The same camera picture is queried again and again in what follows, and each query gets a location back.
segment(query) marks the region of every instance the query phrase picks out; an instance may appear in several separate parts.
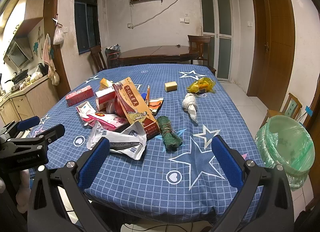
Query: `frosted glass door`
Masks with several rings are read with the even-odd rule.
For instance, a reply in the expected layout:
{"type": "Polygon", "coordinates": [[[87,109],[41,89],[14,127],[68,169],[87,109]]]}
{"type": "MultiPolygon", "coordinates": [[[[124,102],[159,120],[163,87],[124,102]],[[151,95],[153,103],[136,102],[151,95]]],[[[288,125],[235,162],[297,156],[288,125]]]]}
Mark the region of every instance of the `frosted glass door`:
{"type": "Polygon", "coordinates": [[[211,41],[204,49],[209,49],[208,65],[214,67],[216,77],[229,80],[232,50],[232,10],[230,0],[201,0],[203,36],[211,41]]]}

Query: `metal screw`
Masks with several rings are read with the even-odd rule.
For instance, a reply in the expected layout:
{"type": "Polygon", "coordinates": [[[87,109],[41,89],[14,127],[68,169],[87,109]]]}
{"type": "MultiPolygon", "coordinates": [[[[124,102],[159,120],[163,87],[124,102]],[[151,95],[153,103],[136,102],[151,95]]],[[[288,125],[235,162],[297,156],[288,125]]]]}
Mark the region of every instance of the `metal screw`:
{"type": "Polygon", "coordinates": [[[278,169],[279,171],[283,171],[283,166],[282,166],[281,164],[277,164],[277,169],[278,169]]]}
{"type": "Polygon", "coordinates": [[[74,165],[75,165],[75,162],[73,162],[73,161],[67,163],[68,168],[72,168],[72,167],[74,167],[74,165]]]}
{"type": "Polygon", "coordinates": [[[256,164],[254,163],[253,160],[247,160],[247,165],[250,166],[250,167],[253,167],[253,166],[255,166],[256,164]]]}
{"type": "Polygon", "coordinates": [[[39,167],[38,167],[38,171],[43,171],[44,170],[44,165],[40,165],[39,167]]]}

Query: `green trash bag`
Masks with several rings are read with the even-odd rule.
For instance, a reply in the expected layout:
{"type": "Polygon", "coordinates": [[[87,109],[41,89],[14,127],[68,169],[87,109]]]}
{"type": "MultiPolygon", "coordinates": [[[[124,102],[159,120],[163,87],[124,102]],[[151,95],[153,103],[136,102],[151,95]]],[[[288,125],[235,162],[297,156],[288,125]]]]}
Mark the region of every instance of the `green trash bag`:
{"type": "Polygon", "coordinates": [[[266,167],[283,165],[292,191],[307,179],[315,159],[313,141],[294,119],[276,115],[257,132],[255,143],[266,167]]]}

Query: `blue checkered tablecloth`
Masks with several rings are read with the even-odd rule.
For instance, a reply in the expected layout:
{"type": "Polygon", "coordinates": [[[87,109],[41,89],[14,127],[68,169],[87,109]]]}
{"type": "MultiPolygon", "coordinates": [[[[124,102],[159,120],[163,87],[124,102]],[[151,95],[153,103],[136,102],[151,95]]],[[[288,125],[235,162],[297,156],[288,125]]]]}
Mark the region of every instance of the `blue checkered tablecloth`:
{"type": "MultiPolygon", "coordinates": [[[[196,97],[198,124],[192,122],[182,109],[186,87],[203,76],[216,80],[204,66],[145,64],[101,71],[75,88],[90,85],[97,91],[103,77],[113,82],[131,77],[140,93],[146,92],[150,85],[150,98],[164,97],[157,117],[166,115],[172,128],[183,139],[178,151],[166,152],[161,136],[154,137],[147,142],[139,161],[110,154],[92,186],[85,190],[89,199],[138,217],[166,223],[215,222],[224,213],[237,190],[229,185],[215,159],[210,139],[219,133],[246,160],[255,160],[260,166],[263,162],[248,127],[218,81],[213,93],[196,97]],[[166,93],[164,83],[171,81],[177,82],[178,90],[166,93]]],[[[95,107],[95,97],[88,100],[95,107]]],[[[49,146],[47,167],[50,169],[76,161],[87,150],[91,128],[83,126],[76,105],[68,107],[65,99],[61,99],[30,133],[34,137],[54,125],[65,126],[64,137],[49,146]]],[[[245,220],[252,216],[260,193],[261,188],[258,188],[245,220]]]]}

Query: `wooden dining table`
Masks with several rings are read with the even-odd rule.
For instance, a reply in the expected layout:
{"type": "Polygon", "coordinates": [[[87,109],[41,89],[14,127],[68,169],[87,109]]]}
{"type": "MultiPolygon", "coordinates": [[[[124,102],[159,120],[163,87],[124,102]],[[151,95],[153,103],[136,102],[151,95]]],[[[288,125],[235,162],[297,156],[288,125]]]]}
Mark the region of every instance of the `wooden dining table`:
{"type": "Polygon", "coordinates": [[[188,46],[152,46],[120,53],[119,66],[131,66],[150,63],[178,63],[197,59],[199,52],[188,46]]]}

